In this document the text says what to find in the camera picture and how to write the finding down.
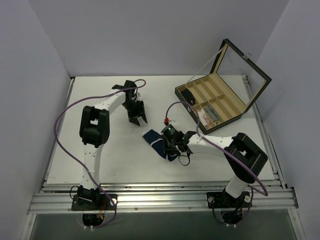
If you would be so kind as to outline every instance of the open box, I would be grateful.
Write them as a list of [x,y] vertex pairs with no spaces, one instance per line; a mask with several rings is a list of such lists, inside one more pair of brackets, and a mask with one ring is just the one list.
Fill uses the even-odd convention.
[[[244,80],[250,84],[251,98],[243,93]],[[199,127],[208,134],[240,119],[271,80],[229,39],[224,39],[210,74],[176,87],[175,94],[181,101],[191,103],[183,94],[185,90],[192,93],[193,107],[185,108],[196,122],[195,111],[201,115]]]

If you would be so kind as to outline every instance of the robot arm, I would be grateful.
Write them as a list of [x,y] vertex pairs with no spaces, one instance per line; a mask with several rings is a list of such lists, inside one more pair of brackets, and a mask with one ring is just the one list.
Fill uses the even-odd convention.
[[[100,184],[101,153],[110,135],[110,115],[117,107],[123,105],[127,109],[130,123],[140,126],[138,117],[142,117],[147,123],[144,102],[133,99],[135,89],[118,92],[122,89],[135,87],[136,84],[133,81],[127,80],[124,86],[115,85],[110,92],[110,97],[105,98],[94,106],[85,106],[83,108],[79,134],[83,142],[84,164],[98,184]],[[100,191],[85,169],[77,190],[77,197],[81,201],[85,201],[86,204],[90,202],[93,206],[99,205],[101,202]]]
[[253,184],[255,179],[228,155],[222,153],[202,137],[225,149],[246,165],[256,176],[259,175],[268,160],[267,155],[244,133],[238,133],[232,137],[208,135],[200,135],[200,137],[195,131],[188,131],[186,134],[183,134],[181,131],[177,131],[171,124],[167,125],[161,133],[164,139],[164,151],[167,154],[180,155],[181,153],[186,153],[187,156],[196,153],[214,156],[224,155],[235,174],[224,189],[228,197],[231,197],[229,198],[231,201],[232,199],[239,198],[248,184]]

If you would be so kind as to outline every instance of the gray wall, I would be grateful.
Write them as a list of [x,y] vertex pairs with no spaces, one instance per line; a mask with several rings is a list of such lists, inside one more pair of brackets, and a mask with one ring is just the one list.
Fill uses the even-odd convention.
[[258,101],[308,239],[319,239],[320,1],[290,0],[258,64],[273,81]]
[[0,2],[0,239],[20,236],[69,75],[26,0]]
[[112,76],[192,75],[223,38],[257,60],[288,0],[29,2],[71,76]]

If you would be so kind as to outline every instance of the metal frame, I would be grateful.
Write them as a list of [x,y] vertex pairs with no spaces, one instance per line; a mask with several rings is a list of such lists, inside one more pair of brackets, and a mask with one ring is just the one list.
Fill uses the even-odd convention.
[[[68,92],[66,105],[69,103],[73,78]],[[245,87],[251,96],[248,81],[244,80]],[[297,239],[304,240],[305,235],[297,212],[297,198],[294,189],[286,188],[280,166],[273,149],[269,134],[261,120],[256,104],[253,104],[253,112],[260,130],[266,153],[273,170],[274,180],[262,181],[266,186],[269,196],[255,194],[252,210],[288,209]],[[34,220],[37,214],[79,214],[83,212],[71,211],[71,199],[69,196],[71,184],[47,184],[46,179],[50,172],[53,157],[47,169],[43,187],[40,193],[33,196],[27,220],[21,235],[21,239],[29,239]],[[108,193],[118,194],[117,212],[202,212],[211,211],[207,207],[207,192],[219,192],[227,185],[227,181],[212,182],[171,182],[171,183],[101,183]]]

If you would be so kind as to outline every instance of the white table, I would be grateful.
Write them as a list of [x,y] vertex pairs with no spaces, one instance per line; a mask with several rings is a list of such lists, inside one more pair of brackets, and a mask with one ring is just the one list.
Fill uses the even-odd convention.
[[[127,111],[120,106],[110,116],[110,137],[101,154],[101,183],[180,183],[228,181],[234,175],[229,163],[223,157],[193,154],[191,163],[184,167],[178,160],[169,162],[161,158],[142,138],[148,128],[158,132],[164,128],[165,112],[168,106],[178,101],[175,87],[184,84],[190,76],[95,76],[76,77],[69,103],[88,96],[106,95],[115,84],[123,85],[125,80],[145,79],[147,84],[139,89],[148,124],[140,120],[141,126],[129,123]],[[234,81],[237,94],[247,98],[242,81]],[[82,160],[83,144],[79,137],[82,109],[95,105],[99,100],[88,100],[72,107],[65,115],[59,139],[76,157]],[[177,104],[171,108],[169,118],[172,124],[183,132],[194,131],[196,124],[186,109]],[[241,119],[211,133],[212,136],[235,136],[238,132],[247,134],[261,149],[265,150],[261,134],[252,109]],[[56,147],[46,184],[77,185],[82,177],[82,167]],[[269,161],[262,169],[261,180],[273,180]]]

